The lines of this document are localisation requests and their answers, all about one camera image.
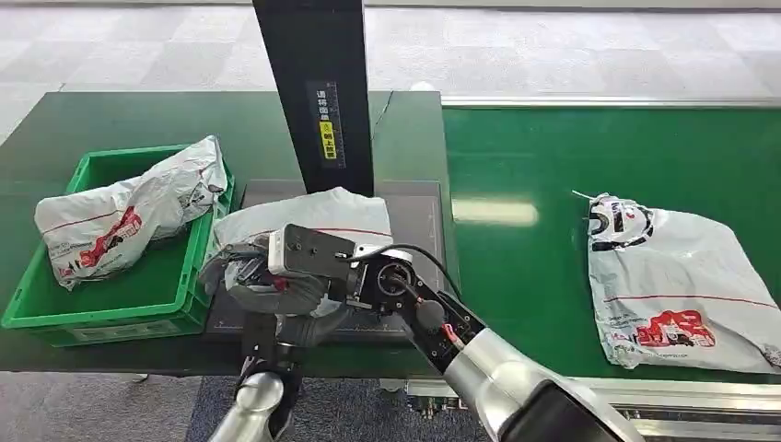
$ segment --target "black cable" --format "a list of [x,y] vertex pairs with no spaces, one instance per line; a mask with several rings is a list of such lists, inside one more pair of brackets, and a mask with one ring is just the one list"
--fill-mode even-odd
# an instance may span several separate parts
[[379,249],[371,251],[370,253],[367,253],[365,255],[354,256],[352,258],[342,258],[342,261],[344,261],[344,262],[365,261],[365,260],[367,260],[369,258],[374,258],[375,256],[381,254],[383,251],[394,250],[394,249],[396,249],[396,250],[405,250],[405,249],[407,249],[407,250],[415,250],[415,251],[419,252],[420,254],[422,254],[423,256],[427,257],[428,260],[431,261],[432,263],[434,263],[434,265],[436,265],[436,267],[442,272],[442,274],[445,275],[445,279],[448,280],[448,282],[450,283],[450,287],[453,288],[453,292],[455,292],[456,298],[458,300],[461,300],[461,291],[459,290],[459,287],[456,285],[455,281],[453,281],[453,278],[450,277],[450,274],[448,273],[448,271],[445,270],[445,266],[442,264],[442,262],[440,262],[428,250],[423,249],[423,248],[418,247],[418,246],[415,246],[414,244],[403,244],[403,243],[390,244],[388,246],[380,247]]

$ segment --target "plastic mailer bag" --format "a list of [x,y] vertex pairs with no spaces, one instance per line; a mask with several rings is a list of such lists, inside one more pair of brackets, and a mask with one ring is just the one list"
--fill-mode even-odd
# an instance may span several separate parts
[[588,254],[611,363],[781,373],[781,311],[729,227],[604,193]]
[[[256,245],[263,240],[267,244],[268,238],[264,237],[286,224],[313,228],[349,239],[358,245],[385,246],[393,242],[385,200],[350,193],[341,187],[288,200],[258,204],[234,212],[215,222],[215,238],[221,250],[228,246],[236,250],[246,245]],[[240,276],[244,273],[243,265],[243,262],[231,262],[225,269],[225,286],[231,293],[237,292],[231,291],[235,285],[242,284]],[[251,288],[259,293],[268,289]],[[326,316],[338,307],[339,303],[324,298],[311,315]]]
[[57,282],[71,290],[130,267],[149,241],[176,235],[226,187],[219,144],[210,135],[139,177],[41,200],[35,224]]

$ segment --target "floor tile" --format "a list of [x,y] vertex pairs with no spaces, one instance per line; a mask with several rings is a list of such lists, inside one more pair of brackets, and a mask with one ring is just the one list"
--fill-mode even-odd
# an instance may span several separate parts
[[139,83],[162,52],[163,43],[102,43],[67,82]]
[[446,74],[445,52],[441,46],[374,45],[367,51],[368,86],[406,90],[426,81],[439,89]]
[[0,7],[0,40],[33,40],[56,21],[51,7]]
[[737,51],[781,51],[781,23],[766,14],[717,14],[708,20]]
[[573,49],[658,49],[635,14],[581,13],[538,16],[542,45]]
[[94,48],[87,42],[37,41],[0,70],[0,81],[64,82]]
[[601,95],[605,83],[593,53],[580,49],[522,49],[521,63],[531,93],[594,93]]
[[231,47],[229,43],[166,43],[142,84],[214,84]]
[[770,91],[734,52],[664,52],[672,69],[698,97],[757,97]]
[[0,71],[16,60],[29,46],[29,41],[0,41]]
[[527,70],[513,48],[450,47],[443,94],[524,95]]
[[128,83],[65,83],[61,92],[203,92],[214,90],[259,90],[251,87],[233,87],[215,85],[214,83],[203,85],[184,84],[136,84]]
[[122,11],[110,41],[168,41],[190,12],[186,6],[136,6]]
[[367,44],[377,41],[411,46],[444,45],[445,17],[441,9],[369,9],[366,11]]
[[726,51],[727,42],[706,16],[696,14],[640,14],[651,38],[662,49]]
[[122,16],[121,9],[60,7],[57,21],[41,34],[41,41],[102,41]]
[[676,97],[686,86],[661,51],[596,52],[609,95]]
[[764,85],[781,96],[781,52],[742,52],[740,55]]
[[176,29],[172,41],[233,42],[239,38],[249,6],[198,6],[191,9]]
[[448,46],[485,48],[513,47],[512,19],[501,11],[449,9],[444,16],[444,38]]
[[241,27],[241,33],[239,34],[238,42],[247,44],[263,44],[261,25],[258,24],[258,18],[255,17],[254,11],[251,12],[244,21],[244,26]]
[[276,89],[268,55],[261,44],[235,44],[218,85],[248,85]]

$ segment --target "silver cylinder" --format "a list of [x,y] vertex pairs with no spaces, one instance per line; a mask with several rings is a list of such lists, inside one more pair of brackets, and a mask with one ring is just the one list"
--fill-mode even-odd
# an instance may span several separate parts
[[490,329],[477,333],[453,359],[445,380],[477,413],[493,440],[498,440],[502,424],[551,382],[622,440],[644,440],[632,424],[588,387],[537,364]]
[[209,442],[271,442],[268,420],[284,392],[282,380],[274,373],[249,376]]

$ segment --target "black metal pillar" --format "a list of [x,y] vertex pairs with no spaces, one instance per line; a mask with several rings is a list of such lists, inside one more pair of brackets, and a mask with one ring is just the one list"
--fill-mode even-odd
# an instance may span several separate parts
[[362,0],[253,0],[307,192],[374,195]]

